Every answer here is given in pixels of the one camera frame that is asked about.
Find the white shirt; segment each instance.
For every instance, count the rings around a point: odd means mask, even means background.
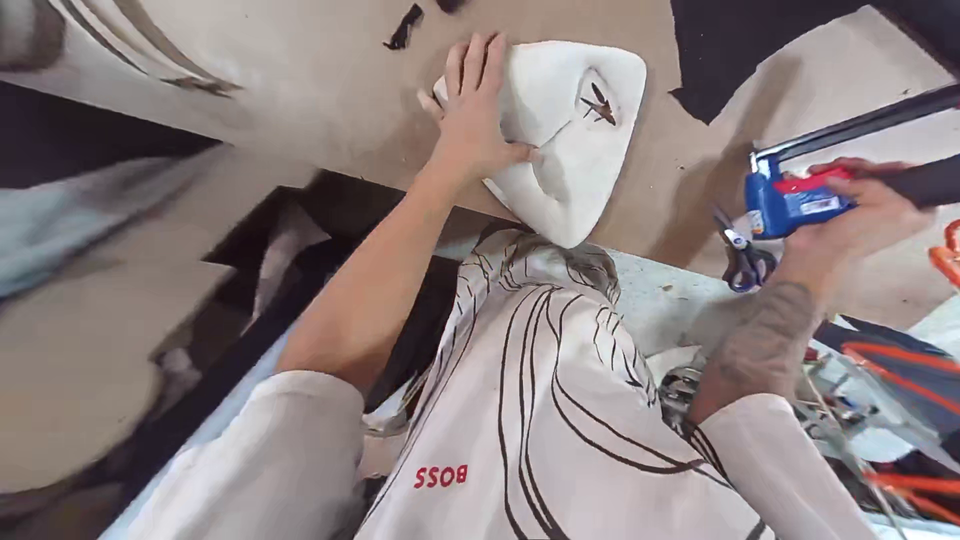
[[[458,283],[357,538],[874,537],[783,398],[717,412],[700,452],[663,423],[602,251],[496,233]],[[132,537],[349,534],[362,408],[328,375],[265,380],[220,439],[177,458]]]

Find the tattooed forearm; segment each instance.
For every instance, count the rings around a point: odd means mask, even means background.
[[[810,291],[777,282],[753,298],[750,309],[710,356],[690,420],[700,422],[752,394],[792,399],[806,344],[822,313]]]

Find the left hand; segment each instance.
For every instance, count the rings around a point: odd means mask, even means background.
[[[507,39],[474,34],[457,43],[446,59],[446,109],[426,95],[418,98],[440,126],[440,140],[425,169],[442,171],[442,182],[463,185],[489,178],[511,165],[540,157],[535,146],[510,144],[500,133],[499,93],[503,87]]]

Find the forearm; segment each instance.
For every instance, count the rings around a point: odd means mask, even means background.
[[[699,424],[753,394],[792,400],[807,343],[824,319],[829,295],[844,266],[831,253],[788,252],[771,281],[710,356],[688,419]]]
[[[328,373],[366,392],[383,371],[453,207],[428,165],[298,321],[278,371]]]

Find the black cardboard piece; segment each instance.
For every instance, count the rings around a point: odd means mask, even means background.
[[[390,37],[390,41],[384,41],[383,46],[391,51],[406,49],[410,43],[410,29],[417,25],[423,18],[423,8],[414,4],[410,11],[403,15],[403,20],[396,27],[396,32]]]

